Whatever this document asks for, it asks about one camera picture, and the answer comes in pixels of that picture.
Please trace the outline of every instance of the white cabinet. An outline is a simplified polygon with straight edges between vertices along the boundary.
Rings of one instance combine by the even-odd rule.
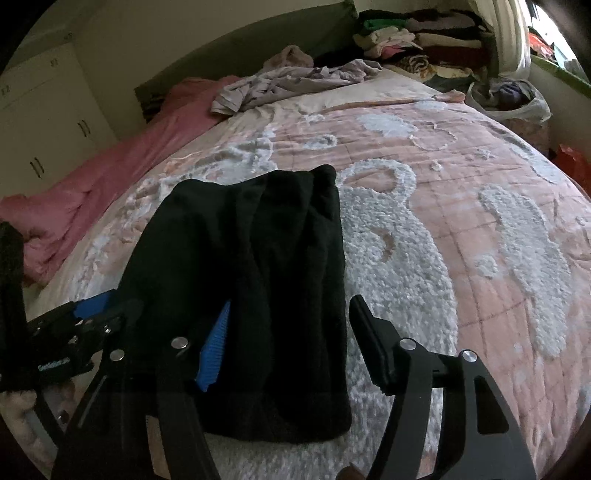
[[[116,138],[71,45],[0,77],[0,197],[39,193]]]
[[[38,166],[7,111],[0,111],[0,166],[0,197],[33,194],[48,186],[41,174],[36,173]]]

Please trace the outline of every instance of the curtain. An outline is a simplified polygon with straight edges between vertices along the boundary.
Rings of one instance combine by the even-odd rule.
[[[470,0],[470,6],[495,33],[499,76],[527,79],[531,58],[525,0]]]

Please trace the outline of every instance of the black cloth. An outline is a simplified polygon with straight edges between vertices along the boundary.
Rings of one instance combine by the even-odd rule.
[[[185,336],[194,378],[201,346],[232,302],[217,383],[195,391],[205,431],[297,443],[349,430],[335,177],[321,166],[230,186],[183,181],[135,247],[111,303],[145,302],[124,337],[141,368],[153,368],[162,348]]]
[[[363,54],[363,49],[353,43],[340,50],[319,55],[314,59],[314,67],[328,67],[330,69],[340,67],[352,60],[364,58]]]

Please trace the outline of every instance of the window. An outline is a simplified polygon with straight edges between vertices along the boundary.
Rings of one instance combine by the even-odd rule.
[[[577,60],[573,50],[569,47],[569,44],[558,30],[558,27],[554,21],[546,14],[546,12],[544,12],[542,7],[528,2],[528,12],[526,12],[526,17],[528,17],[527,20],[528,25],[530,26],[530,32],[532,28],[535,29],[535,32],[540,35],[541,39],[544,40],[545,43],[547,43],[551,48],[553,46],[553,53],[556,63],[560,67],[568,70],[571,73],[574,73],[576,76],[589,83],[589,79],[581,68],[581,65]],[[531,35],[530,41],[532,48],[534,50],[538,50],[538,48],[535,46],[535,39],[532,38]]]

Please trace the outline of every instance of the cabinet door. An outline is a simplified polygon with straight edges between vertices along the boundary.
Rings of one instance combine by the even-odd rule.
[[[53,184],[98,151],[79,121],[60,78],[51,79],[9,105],[43,177]]]
[[[70,102],[76,108],[78,119],[85,127],[89,138],[98,150],[115,145],[117,138],[96,103],[72,45],[66,44],[57,48],[56,57],[59,58],[60,81],[63,82],[70,99],[75,99],[74,102]]]
[[[21,138],[11,115],[0,110],[0,197],[42,192],[46,181],[37,165],[30,163],[27,143]]]

